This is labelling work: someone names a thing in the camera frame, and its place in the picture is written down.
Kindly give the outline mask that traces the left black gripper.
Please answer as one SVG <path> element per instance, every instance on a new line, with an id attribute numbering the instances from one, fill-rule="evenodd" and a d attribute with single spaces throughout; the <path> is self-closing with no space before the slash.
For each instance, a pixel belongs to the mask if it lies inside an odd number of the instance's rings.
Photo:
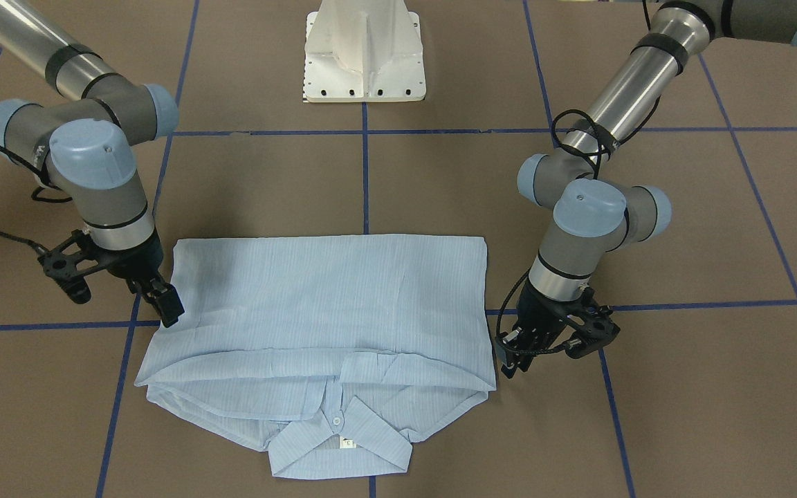
<path id="1" fill-rule="evenodd" d="M 501 319 L 518 290 L 521 293 L 516 322 L 509 331 L 502 332 Z M 569 327 L 569 312 L 575 305 L 575 300 L 562 302 L 540 294 L 527 280 L 517 281 L 497 314 L 494 344 L 501 373 L 512 378 L 518 371 L 528 371 L 536 356 L 566 352 L 576 346 L 573 336 L 556 343 L 560 334 Z"/>

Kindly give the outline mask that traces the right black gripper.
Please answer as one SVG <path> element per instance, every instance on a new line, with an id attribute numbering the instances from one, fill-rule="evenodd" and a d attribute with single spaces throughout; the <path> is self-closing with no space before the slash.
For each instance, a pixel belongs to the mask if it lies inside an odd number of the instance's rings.
<path id="1" fill-rule="evenodd" d="M 154 231 L 141 245 L 114 255 L 108 273 L 125 280 L 130 293 L 141 296 L 155 310 L 161 326 L 177 324 L 184 313 L 183 303 L 177 289 L 159 271 L 164 251 L 158 233 Z"/>

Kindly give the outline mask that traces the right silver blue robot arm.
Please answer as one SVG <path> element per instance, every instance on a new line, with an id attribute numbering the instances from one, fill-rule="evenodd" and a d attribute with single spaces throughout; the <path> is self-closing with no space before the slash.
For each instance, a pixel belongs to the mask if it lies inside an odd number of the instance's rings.
<path id="1" fill-rule="evenodd" d="M 66 103 L 0 102 L 0 154 L 28 168 L 43 190 L 60 190 L 84 227 L 47 248 L 30 239 L 45 275 L 77 304 L 91 299 L 86 277 L 107 271 L 158 314 L 184 309 L 159 267 L 163 246 L 133 146 L 174 132 L 179 111 L 157 84 L 136 85 L 25 1 L 0 1 L 0 45 L 44 77 Z"/>

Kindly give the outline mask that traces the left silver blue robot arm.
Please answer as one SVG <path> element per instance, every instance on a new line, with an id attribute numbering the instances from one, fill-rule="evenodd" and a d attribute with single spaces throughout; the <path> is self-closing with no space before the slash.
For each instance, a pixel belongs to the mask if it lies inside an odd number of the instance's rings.
<path id="1" fill-rule="evenodd" d="M 563 353 L 579 359 L 620 333 L 613 309 L 597 302 L 591 281 L 601 259 L 654 239 L 672 218 L 665 192 L 625 186 L 606 176 L 608 162 L 656 111 L 664 91 L 690 60 L 718 39 L 797 47 L 797 1 L 665 1 L 648 31 L 588 109 L 556 116 L 575 122 L 556 148 L 525 160 L 517 174 L 522 196 L 551 213 L 531 267 L 511 293 L 517 318 L 495 332 L 501 372 L 512 378 L 533 359 Z"/>

